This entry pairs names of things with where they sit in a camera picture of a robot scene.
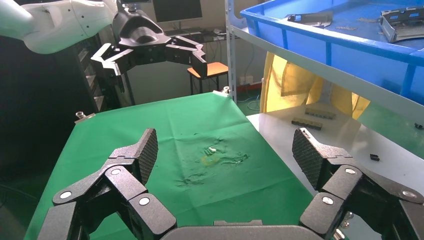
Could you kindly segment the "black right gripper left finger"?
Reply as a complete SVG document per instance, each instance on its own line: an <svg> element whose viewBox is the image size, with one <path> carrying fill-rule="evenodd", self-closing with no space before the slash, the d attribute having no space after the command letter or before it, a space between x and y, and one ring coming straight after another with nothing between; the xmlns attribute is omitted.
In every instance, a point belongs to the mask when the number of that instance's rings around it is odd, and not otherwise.
<svg viewBox="0 0 424 240"><path fill-rule="evenodd" d="M161 239L177 220L146 188L158 150L153 128L135 144L116 148L99 170L56 193L38 238L88 240L117 214L138 240Z"/></svg>

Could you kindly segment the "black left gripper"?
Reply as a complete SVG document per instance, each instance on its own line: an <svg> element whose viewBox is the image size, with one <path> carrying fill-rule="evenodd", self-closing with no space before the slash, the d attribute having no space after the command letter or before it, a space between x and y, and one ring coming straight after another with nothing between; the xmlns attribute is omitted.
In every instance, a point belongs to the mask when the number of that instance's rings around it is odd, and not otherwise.
<svg viewBox="0 0 424 240"><path fill-rule="evenodd" d="M168 62L190 65L200 78L208 75L204 45L183 36L168 37L142 10L118 10L112 32L119 48L103 44L90 58L96 76L109 86L138 65Z"/></svg>

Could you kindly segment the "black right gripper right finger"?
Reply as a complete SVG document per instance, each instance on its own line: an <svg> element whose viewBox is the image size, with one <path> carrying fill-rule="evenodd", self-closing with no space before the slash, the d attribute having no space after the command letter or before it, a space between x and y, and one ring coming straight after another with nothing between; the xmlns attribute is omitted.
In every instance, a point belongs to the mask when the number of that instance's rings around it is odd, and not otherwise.
<svg viewBox="0 0 424 240"><path fill-rule="evenodd" d="M351 215L383 240L424 237L424 197L360 164L345 149L318 142L304 127L294 131L293 158L316 195L299 219L324 240Z"/></svg>

